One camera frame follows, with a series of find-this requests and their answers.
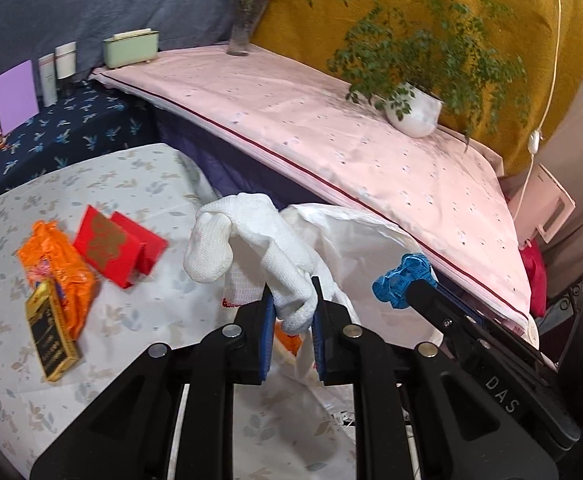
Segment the black gold cigarette box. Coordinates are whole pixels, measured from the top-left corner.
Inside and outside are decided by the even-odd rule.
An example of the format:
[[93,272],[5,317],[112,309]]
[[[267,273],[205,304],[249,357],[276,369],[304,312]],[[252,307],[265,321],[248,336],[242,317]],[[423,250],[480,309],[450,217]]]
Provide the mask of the black gold cigarette box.
[[26,300],[26,319],[43,375],[56,382],[78,363],[80,353],[64,322],[53,280],[42,281]]

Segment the white knit glove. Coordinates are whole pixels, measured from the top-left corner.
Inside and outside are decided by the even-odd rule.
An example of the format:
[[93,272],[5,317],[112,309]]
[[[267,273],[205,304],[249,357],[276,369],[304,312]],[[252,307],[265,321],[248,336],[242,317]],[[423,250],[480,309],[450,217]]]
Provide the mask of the white knit glove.
[[198,283],[225,280],[225,299],[249,304],[270,289],[290,335],[305,332],[316,309],[312,278],[326,273],[317,252],[264,194],[229,195],[199,209],[184,269]]

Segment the white trash bag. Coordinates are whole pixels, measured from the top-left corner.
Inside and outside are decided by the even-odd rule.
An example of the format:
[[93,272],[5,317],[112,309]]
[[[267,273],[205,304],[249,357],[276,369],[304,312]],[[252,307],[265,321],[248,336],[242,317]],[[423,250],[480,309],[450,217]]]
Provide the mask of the white trash bag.
[[[280,214],[321,256],[363,326],[405,348],[423,341],[442,344],[440,330],[414,309],[392,308],[372,291],[377,278],[397,268],[405,254],[421,251],[409,234],[375,214],[338,206],[293,205]],[[306,385],[329,413],[353,410],[350,387],[326,388],[319,382],[309,335],[288,336],[276,327],[275,348],[285,363],[284,373]]]

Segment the red fabric item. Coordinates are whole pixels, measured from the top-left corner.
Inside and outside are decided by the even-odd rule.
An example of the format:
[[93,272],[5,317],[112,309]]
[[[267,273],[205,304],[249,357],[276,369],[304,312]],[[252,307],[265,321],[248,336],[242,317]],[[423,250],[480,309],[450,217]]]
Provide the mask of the red fabric item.
[[543,318],[546,314],[547,273],[540,247],[536,240],[528,240],[519,252],[531,290],[530,313],[534,318]]

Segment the orange plastic bag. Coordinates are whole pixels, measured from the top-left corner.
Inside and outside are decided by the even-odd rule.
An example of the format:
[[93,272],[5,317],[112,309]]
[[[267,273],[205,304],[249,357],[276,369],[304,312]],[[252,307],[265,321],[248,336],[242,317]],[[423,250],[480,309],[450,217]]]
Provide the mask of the orange plastic bag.
[[17,252],[26,279],[35,288],[53,280],[58,290],[64,324],[72,340],[80,337],[95,299],[94,273],[56,221],[38,220]]

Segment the floral light tablecloth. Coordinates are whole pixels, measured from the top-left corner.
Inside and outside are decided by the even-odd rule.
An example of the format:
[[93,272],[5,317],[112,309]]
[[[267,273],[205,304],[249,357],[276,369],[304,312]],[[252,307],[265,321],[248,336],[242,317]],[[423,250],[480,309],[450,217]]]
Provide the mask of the floral light tablecloth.
[[[193,282],[183,266],[197,210],[214,194],[199,168],[164,144],[96,157],[0,196],[0,458],[19,474],[150,344],[195,344],[233,318],[221,285]],[[17,252],[36,222],[75,236],[88,207],[120,212],[168,243],[130,288],[97,282],[78,348],[81,359],[46,382],[26,322],[32,289]],[[351,479],[346,431],[290,370],[275,362],[236,406],[236,467],[243,479]]]

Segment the red gold envelope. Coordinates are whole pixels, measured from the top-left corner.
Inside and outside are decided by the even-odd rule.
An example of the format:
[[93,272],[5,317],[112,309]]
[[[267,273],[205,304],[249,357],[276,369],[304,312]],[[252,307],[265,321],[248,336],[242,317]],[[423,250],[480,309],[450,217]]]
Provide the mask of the red gold envelope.
[[73,246],[105,278],[129,288],[137,274],[150,274],[169,243],[118,211],[106,217],[88,206]]

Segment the pink cloth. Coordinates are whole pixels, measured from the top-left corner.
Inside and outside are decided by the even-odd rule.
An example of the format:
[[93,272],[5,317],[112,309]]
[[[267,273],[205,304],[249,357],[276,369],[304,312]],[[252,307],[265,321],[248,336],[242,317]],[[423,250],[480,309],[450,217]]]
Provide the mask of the pink cloth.
[[95,80],[193,122],[329,203],[410,233],[515,334],[540,341],[514,220],[491,162],[443,130],[413,139],[344,82],[273,52],[161,52]]

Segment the navy floral cloth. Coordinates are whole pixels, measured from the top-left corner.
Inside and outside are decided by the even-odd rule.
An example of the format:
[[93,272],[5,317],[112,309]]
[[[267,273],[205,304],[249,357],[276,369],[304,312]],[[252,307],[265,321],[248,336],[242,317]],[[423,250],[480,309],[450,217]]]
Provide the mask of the navy floral cloth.
[[151,105],[96,81],[82,81],[7,136],[0,148],[0,196],[43,174],[159,141]]

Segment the purple card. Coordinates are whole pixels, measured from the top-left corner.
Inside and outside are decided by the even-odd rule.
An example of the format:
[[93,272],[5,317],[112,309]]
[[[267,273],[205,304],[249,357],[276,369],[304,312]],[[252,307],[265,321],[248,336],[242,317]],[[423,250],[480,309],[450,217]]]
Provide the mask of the purple card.
[[30,60],[0,74],[0,131],[4,136],[39,110]]

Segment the green potted plant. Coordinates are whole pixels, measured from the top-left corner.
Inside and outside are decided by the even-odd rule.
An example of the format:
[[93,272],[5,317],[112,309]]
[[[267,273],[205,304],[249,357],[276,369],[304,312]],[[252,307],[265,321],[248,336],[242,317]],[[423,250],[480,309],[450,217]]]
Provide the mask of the green potted plant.
[[520,54],[495,44],[515,13],[499,0],[337,0],[367,11],[328,58],[349,84],[347,100],[414,115],[417,93],[442,105],[461,133],[497,131],[503,119],[528,125],[531,99]]

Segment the white tube bottle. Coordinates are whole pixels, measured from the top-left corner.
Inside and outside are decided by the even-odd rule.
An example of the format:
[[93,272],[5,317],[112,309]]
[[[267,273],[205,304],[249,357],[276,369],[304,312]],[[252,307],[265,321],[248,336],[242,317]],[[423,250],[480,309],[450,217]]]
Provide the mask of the white tube bottle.
[[44,107],[50,107],[58,100],[58,92],[56,88],[55,55],[49,53],[38,59],[38,73],[40,74]]

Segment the white capped jar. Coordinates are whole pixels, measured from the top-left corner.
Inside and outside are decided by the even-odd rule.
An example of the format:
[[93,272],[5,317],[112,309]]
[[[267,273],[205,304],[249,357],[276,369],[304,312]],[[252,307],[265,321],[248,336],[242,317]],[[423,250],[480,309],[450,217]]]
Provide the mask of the white capped jar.
[[76,73],[76,42],[71,41],[55,48],[56,76],[58,80],[72,78]]

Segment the green tissue box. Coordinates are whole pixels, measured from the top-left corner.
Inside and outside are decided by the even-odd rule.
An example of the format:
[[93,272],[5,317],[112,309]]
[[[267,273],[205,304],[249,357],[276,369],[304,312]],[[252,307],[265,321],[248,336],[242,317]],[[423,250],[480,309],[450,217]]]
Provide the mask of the green tissue box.
[[108,68],[149,62],[158,55],[159,32],[151,28],[119,32],[104,40],[104,60]]

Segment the yellow fabric backdrop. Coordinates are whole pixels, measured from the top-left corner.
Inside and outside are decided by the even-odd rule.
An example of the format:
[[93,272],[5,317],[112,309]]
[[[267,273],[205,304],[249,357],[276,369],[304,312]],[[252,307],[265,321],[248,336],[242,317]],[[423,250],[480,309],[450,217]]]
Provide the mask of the yellow fabric backdrop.
[[[583,79],[583,0],[499,1],[513,9],[515,18],[497,33],[495,44],[523,58],[531,113],[524,127],[503,119],[497,131],[475,132],[472,138],[503,158],[507,174],[517,174],[529,162],[529,134],[540,130],[550,136],[556,130]],[[254,41],[341,79],[328,70],[328,58],[368,8],[365,2],[347,8],[337,0],[276,0],[265,12]]]

